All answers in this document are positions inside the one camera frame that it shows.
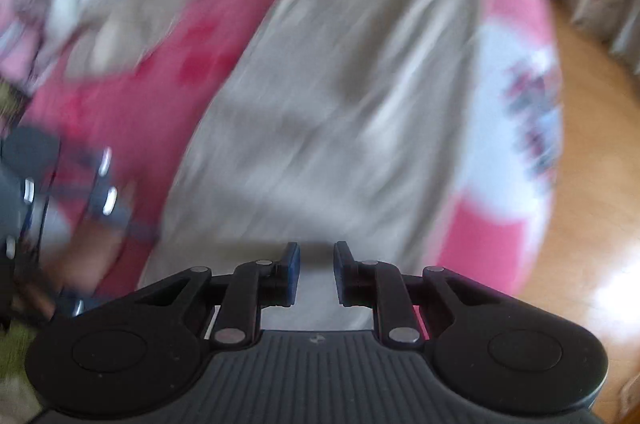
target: green fabric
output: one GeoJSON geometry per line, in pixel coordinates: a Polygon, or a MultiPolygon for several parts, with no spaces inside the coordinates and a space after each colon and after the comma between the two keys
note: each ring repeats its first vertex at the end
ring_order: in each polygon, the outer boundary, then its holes
{"type": "Polygon", "coordinates": [[[12,323],[6,334],[0,333],[0,380],[21,377],[26,380],[24,358],[35,332],[12,323]]]}

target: wooden floor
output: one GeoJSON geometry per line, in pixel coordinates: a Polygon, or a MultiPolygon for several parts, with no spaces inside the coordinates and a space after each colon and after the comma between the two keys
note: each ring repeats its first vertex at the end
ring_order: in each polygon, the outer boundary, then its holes
{"type": "Polygon", "coordinates": [[[554,4],[566,148],[545,247],[521,298],[594,332],[610,370],[595,410],[618,415],[640,373],[640,99],[626,70],[554,4]]]}

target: clothing pile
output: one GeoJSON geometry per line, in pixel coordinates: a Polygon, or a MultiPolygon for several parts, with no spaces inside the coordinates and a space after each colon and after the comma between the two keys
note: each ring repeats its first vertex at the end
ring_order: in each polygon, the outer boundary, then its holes
{"type": "MultiPolygon", "coordinates": [[[[153,248],[126,243],[101,295],[193,265],[226,274],[295,240],[299,303],[264,324],[361,328],[369,311],[337,303],[338,240],[407,273],[437,263],[505,292],[534,261],[561,150],[545,0],[10,10],[21,39],[40,37],[12,81],[33,96],[23,119],[111,147],[120,181],[136,183],[137,221],[161,227],[153,248]]],[[[79,213],[56,209],[73,227],[79,213]]]]}

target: ribbed gray surface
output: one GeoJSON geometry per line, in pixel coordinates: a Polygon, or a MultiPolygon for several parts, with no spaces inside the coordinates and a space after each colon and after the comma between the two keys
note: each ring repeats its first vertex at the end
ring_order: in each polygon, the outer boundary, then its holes
{"type": "MultiPolygon", "coordinates": [[[[80,422],[53,412],[38,419],[38,424],[80,422]]],[[[120,422],[597,424],[600,420],[586,410],[530,421],[485,410],[441,385],[421,356],[388,350],[371,332],[265,332],[249,350],[217,355],[181,399],[120,422]]]]}

